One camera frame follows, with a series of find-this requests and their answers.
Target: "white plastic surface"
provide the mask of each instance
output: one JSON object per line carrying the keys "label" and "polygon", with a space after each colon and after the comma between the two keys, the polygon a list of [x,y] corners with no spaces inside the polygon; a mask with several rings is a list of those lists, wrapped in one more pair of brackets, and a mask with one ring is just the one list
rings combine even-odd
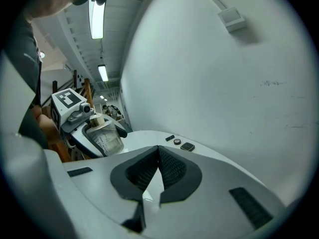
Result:
{"label": "white plastic surface", "polygon": [[125,128],[120,124],[118,123],[115,119],[113,119],[112,117],[106,115],[106,114],[102,114],[103,115],[103,118],[107,119],[107,120],[111,120],[113,121],[114,125],[118,126],[119,128],[125,130]]}
{"label": "white plastic surface", "polygon": [[195,145],[195,149],[192,151],[192,153],[196,153],[199,155],[203,155],[206,157],[216,158],[218,160],[222,160],[224,162],[227,162],[239,170],[243,171],[247,175],[249,175],[254,180],[258,181],[259,183],[263,184],[260,180],[258,180],[254,175],[252,175],[250,172],[245,170],[240,165],[236,164],[234,161],[230,160],[229,158],[223,156],[222,154],[200,144],[195,141],[192,141],[190,139],[187,139],[185,137],[175,135],[174,139],[180,139],[181,144],[180,145],[174,145],[174,139],[170,141],[165,141],[165,138],[171,136],[171,133],[165,133],[165,132],[159,132],[159,131],[151,131],[151,130],[144,130],[144,131],[135,131],[128,134],[126,138],[122,138],[122,142],[124,143],[124,149],[121,153],[125,153],[128,151],[140,149],[146,146],[152,146],[152,145],[162,145],[162,146],[168,146],[180,149],[180,147],[186,143],[192,143]]}

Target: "ceiling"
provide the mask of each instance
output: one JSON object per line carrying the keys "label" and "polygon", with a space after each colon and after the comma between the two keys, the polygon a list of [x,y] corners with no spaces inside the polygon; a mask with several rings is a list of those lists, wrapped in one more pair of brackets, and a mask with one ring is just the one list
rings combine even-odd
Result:
{"label": "ceiling", "polygon": [[63,55],[59,47],[45,38],[35,24],[32,24],[33,34],[37,45],[45,54],[43,59],[42,71],[56,70],[65,68],[66,57]]}
{"label": "ceiling", "polygon": [[[104,38],[92,39],[88,2],[71,5],[57,16],[37,20],[67,58],[67,65],[88,77],[95,96],[117,99],[122,57],[131,25],[143,0],[107,0],[104,14]],[[105,64],[108,82],[103,82],[98,65]]]}

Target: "ceiling light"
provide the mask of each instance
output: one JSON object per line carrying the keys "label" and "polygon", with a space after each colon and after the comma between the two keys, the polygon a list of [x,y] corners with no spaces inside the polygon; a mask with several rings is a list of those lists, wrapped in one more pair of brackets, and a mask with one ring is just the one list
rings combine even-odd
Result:
{"label": "ceiling light", "polygon": [[99,65],[99,66],[98,66],[98,69],[99,69],[100,75],[101,75],[101,77],[102,77],[102,81],[107,82],[109,79],[108,79],[108,76],[107,76],[107,74],[106,74],[106,67],[105,67],[105,65]]}
{"label": "ceiling light", "polygon": [[104,23],[104,8],[103,5],[97,5],[96,2],[89,0],[89,19],[92,39],[103,38],[103,23]]}

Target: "person's arm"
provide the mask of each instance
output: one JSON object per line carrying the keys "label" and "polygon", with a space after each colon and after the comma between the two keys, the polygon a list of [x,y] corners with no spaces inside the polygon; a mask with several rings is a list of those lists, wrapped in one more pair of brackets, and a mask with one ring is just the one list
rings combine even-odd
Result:
{"label": "person's arm", "polygon": [[42,114],[40,106],[35,106],[31,109],[36,121],[46,136],[48,144],[60,142],[61,136],[55,127],[53,120],[49,119],[46,115]]}
{"label": "person's arm", "polygon": [[109,110],[109,109],[106,109],[105,114],[106,114],[107,116],[111,116],[110,110]]}

